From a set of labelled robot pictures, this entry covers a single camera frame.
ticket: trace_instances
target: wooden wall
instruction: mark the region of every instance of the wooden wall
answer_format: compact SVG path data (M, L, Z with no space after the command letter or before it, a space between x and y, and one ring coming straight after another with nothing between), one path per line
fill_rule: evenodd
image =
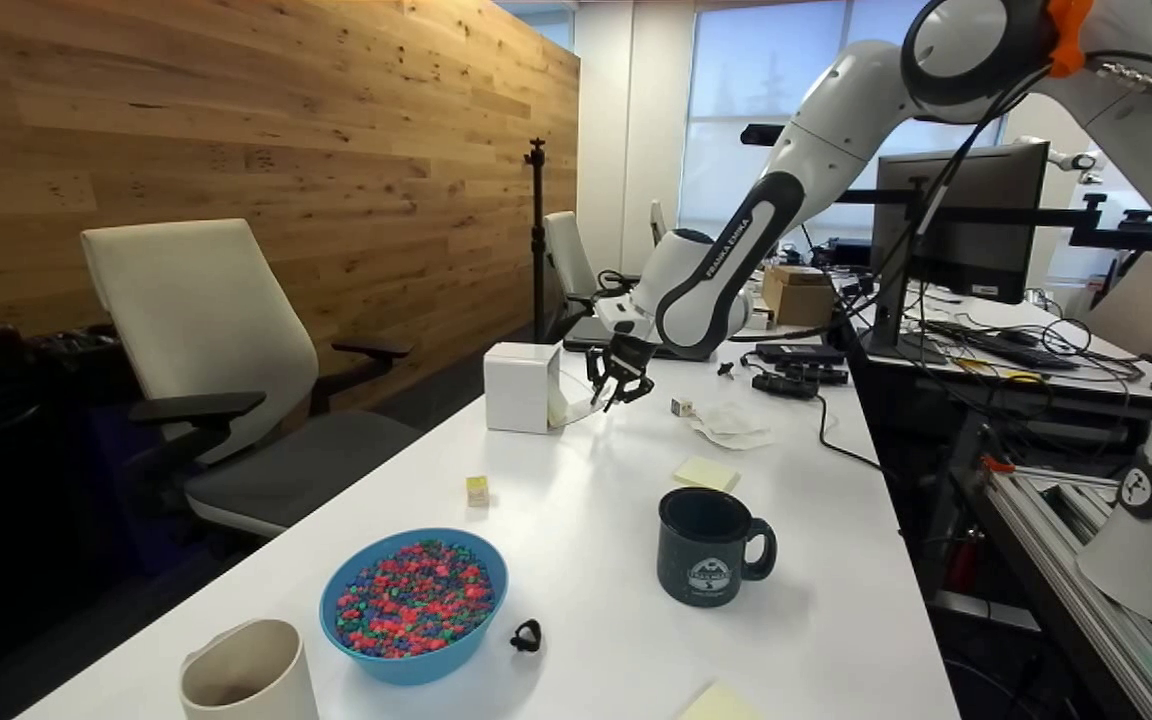
M87 223L249 217L323 348L416 336L379 398L532 321L577 205L577 57L492 0L0 0L0 323L106 321Z

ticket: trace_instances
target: white box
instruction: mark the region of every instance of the white box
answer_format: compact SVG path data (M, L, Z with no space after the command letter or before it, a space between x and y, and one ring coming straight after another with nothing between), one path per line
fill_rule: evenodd
M501 339L483 355L483 396L492 433L552 433L560 392L560 348Z

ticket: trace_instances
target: blue bowl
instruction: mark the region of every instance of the blue bowl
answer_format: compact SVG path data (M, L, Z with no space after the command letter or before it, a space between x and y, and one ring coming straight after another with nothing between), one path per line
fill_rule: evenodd
M431 648L431 652L421 652L421 654L371 654L371 652L362 652L352 648L344 634L340 634L340 607L337 600L357 589L364 581L364 572L371 572L379 558L395 554L401 547L410 543L450 543L466 554L471 554L483 576L488 576L488 589L492 589L492 607L479 616L478 629L469 629L466 634L450 641L446 648ZM503 589L510 589L510 567L503 567L503 554L471 536L471 531L459 531L459 527L414 527L414 531L395 531L395 536L383 536L377 543L367 543L364 550L350 554L323 597L321 597L321 622L330 632L330 641L350 654L357 658L367 676L383 678L383 682L431 682L450 672L457 672L479 645L483 645L483 632L503 600Z

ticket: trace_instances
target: white cup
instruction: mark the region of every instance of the white cup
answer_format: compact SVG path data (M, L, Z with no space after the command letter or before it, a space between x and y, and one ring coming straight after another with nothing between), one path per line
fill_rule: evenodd
M316 720L302 632L254 620L185 654L182 704L189 720Z

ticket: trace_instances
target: paper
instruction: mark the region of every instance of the paper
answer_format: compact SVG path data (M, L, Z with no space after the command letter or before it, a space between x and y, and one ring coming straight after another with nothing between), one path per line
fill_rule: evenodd
M682 720L759 720L759 712L727 682L711 678Z
M685 461L674 476L682 484L716 487L716 490L727 490L739 479L739 471L711 463L711 461Z

